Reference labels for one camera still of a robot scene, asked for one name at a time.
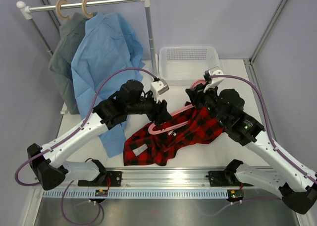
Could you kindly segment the pink plastic hanger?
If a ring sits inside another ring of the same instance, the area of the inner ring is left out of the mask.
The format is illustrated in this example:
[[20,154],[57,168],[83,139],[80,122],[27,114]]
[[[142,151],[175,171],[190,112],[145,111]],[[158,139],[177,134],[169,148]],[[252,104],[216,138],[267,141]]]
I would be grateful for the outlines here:
[[[202,80],[202,79],[199,79],[197,81],[195,81],[191,86],[190,88],[193,89],[195,87],[197,87],[199,84],[206,84],[206,81],[205,80]],[[189,109],[192,109],[194,106],[192,104],[189,104],[189,105],[186,105],[184,106],[183,108],[177,110],[177,111],[174,111],[171,116],[174,117],[175,115],[178,115],[186,110],[189,110]],[[185,121],[185,122],[182,122],[182,123],[178,123],[176,125],[173,125],[173,126],[170,126],[170,127],[162,127],[161,129],[158,129],[158,130],[155,130],[155,128],[157,128],[157,125],[155,125],[154,123],[152,123],[149,128],[148,128],[148,132],[151,134],[151,135],[158,135],[158,134],[161,134],[161,133],[164,133],[164,132],[171,132],[171,131],[174,131],[180,127],[183,127],[185,126],[186,124],[188,123],[188,121]]]

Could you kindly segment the red black plaid shirt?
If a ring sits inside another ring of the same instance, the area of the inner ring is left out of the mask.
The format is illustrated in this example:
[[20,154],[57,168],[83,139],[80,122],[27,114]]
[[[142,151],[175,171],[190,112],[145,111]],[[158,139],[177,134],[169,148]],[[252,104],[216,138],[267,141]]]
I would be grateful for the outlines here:
[[179,149],[195,144],[210,144],[224,132],[224,128],[205,107],[181,109],[170,121],[153,128],[153,131],[168,129],[167,132],[151,134],[150,126],[150,123],[146,124],[125,141],[125,166],[166,166]]

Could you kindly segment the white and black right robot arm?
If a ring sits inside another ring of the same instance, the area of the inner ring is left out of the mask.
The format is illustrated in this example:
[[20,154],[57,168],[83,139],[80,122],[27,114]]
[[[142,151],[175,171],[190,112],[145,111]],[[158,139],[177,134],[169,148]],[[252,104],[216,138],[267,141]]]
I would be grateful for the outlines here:
[[218,93],[217,88],[205,90],[199,84],[185,92],[195,107],[205,107],[217,119],[229,138],[256,153],[275,170],[275,173],[262,172],[232,160],[224,170],[228,184],[240,182],[264,189],[298,214],[304,215],[312,208],[317,201],[317,173],[270,139],[268,130],[244,112],[245,101],[235,89]]

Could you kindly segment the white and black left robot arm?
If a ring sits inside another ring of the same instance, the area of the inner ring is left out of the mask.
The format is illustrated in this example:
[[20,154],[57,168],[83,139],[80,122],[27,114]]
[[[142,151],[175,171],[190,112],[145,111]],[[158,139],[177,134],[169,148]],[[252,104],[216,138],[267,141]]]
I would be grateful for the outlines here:
[[145,114],[155,124],[171,119],[167,102],[159,100],[159,96],[169,90],[168,84],[157,79],[147,93],[143,88],[141,82],[128,80],[108,99],[93,107],[87,119],[60,138],[42,146],[28,147],[30,167],[44,190],[52,190],[65,181],[101,186],[106,181],[107,171],[100,161],[80,163],[67,159],[93,138],[125,122],[131,114]]

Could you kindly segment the light blue shirt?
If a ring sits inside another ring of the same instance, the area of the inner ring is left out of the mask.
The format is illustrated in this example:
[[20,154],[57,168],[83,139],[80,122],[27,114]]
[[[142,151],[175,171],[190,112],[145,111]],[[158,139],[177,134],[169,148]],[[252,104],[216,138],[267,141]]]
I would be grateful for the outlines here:
[[144,67],[142,56],[135,31],[119,13],[98,12],[85,23],[85,36],[71,62],[81,118],[128,80],[142,81],[137,71]]

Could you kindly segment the grey shirt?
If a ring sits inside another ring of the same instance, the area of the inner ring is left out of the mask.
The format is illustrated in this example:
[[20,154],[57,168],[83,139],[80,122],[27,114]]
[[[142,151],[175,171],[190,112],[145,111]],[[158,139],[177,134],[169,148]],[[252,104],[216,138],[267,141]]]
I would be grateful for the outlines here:
[[85,36],[86,21],[88,18],[76,12],[70,20],[60,26],[60,41],[49,63],[53,81],[70,114],[79,114],[74,94],[71,62]]

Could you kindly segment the white plastic basket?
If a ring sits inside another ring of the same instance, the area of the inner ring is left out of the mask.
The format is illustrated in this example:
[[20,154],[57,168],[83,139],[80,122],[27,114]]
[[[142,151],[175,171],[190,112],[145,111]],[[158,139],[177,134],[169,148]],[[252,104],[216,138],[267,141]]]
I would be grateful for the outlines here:
[[189,86],[202,79],[206,70],[223,70],[211,46],[163,47],[158,58],[158,72],[169,86]]

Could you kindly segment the white metal clothes rack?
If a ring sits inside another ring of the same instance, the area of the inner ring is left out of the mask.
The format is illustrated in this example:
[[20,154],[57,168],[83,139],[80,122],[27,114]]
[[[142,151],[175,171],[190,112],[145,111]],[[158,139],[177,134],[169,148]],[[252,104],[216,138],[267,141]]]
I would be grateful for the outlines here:
[[63,9],[73,9],[73,8],[81,8],[83,14],[87,18],[92,17],[92,13],[87,11],[88,7],[93,6],[102,6],[102,5],[110,5],[110,4],[121,4],[121,3],[133,3],[133,2],[142,2],[144,4],[145,9],[145,16],[146,16],[146,22],[147,22],[147,32],[148,32],[148,40],[150,44],[150,57],[151,57],[151,64],[152,64],[152,70],[153,74],[155,76],[159,75],[159,69],[158,69],[158,57],[155,52],[155,45],[154,45],[154,34],[153,34],[153,26],[152,26],[152,19],[151,19],[151,5],[150,0],[82,0],[77,3],[69,3],[67,0],[58,0],[55,4],[49,4],[49,5],[41,5],[41,6],[29,6],[23,1],[18,1],[16,3],[16,7],[20,10],[23,17],[28,20],[33,28],[35,29],[36,33],[42,40],[45,49],[47,53],[52,57],[53,56],[53,49],[48,44],[46,38],[42,34],[41,30],[39,29],[38,25],[34,21],[33,13],[35,12],[47,12],[49,10],[54,11],[57,15],[58,20],[69,20],[68,15],[63,15],[61,13],[61,10]]

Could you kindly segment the aluminium frame post right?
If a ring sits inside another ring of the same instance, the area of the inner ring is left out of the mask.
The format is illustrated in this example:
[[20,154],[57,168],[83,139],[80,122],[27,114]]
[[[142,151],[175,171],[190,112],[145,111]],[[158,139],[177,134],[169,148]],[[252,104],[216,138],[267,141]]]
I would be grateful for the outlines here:
[[290,77],[290,71],[295,69],[294,66],[286,66],[293,64],[291,55],[287,53],[287,45],[291,49],[295,48],[294,44],[287,41],[292,34],[291,28],[287,26],[290,24],[291,12],[285,12],[290,1],[280,1],[253,54],[244,60],[249,81],[257,87],[265,100],[267,117],[275,140],[284,139],[282,124],[285,121],[278,116],[282,113],[279,100],[283,100],[283,91],[286,89],[282,85]]

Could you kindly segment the aluminium frame post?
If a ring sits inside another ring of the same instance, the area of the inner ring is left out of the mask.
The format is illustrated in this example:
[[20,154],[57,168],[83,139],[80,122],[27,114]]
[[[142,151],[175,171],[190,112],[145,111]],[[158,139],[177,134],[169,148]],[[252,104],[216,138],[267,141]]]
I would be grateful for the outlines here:
[[[42,5],[49,5],[51,4],[50,0],[40,0]],[[57,15],[55,14],[54,11],[47,11],[47,14],[50,18],[50,20],[52,21],[54,27],[56,28],[57,32],[59,33],[59,27],[60,27],[60,21],[57,18]]]
[[294,44],[287,41],[292,34],[291,28],[287,26],[290,24],[291,12],[285,12],[290,1],[280,1],[253,54],[244,60],[249,81],[257,87],[265,100],[267,117],[275,140],[284,139],[282,124],[285,121],[278,116],[282,113],[279,100],[283,100],[283,91],[286,89],[282,85],[290,77],[290,71],[295,69],[294,66],[286,66],[293,64],[291,55],[287,53],[287,45],[291,49],[295,48]]

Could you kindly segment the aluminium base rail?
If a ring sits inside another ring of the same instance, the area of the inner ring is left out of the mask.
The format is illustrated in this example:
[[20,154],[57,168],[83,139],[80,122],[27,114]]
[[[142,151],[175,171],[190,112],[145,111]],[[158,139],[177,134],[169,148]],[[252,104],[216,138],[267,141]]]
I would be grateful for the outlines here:
[[200,189],[210,187],[206,175],[209,171],[223,171],[224,168],[109,168],[121,172],[123,189]]

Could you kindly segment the aluminium frame post left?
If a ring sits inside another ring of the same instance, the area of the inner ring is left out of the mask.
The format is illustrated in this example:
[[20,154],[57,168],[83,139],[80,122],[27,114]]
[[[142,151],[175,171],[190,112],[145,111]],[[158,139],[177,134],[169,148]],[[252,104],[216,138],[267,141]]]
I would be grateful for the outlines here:
[[[49,5],[51,4],[50,0],[40,0],[42,5]],[[50,20],[52,21],[54,27],[56,28],[57,32],[59,33],[59,27],[60,27],[60,21],[57,18],[57,15],[55,14],[54,11],[47,11],[47,14],[50,18]]]

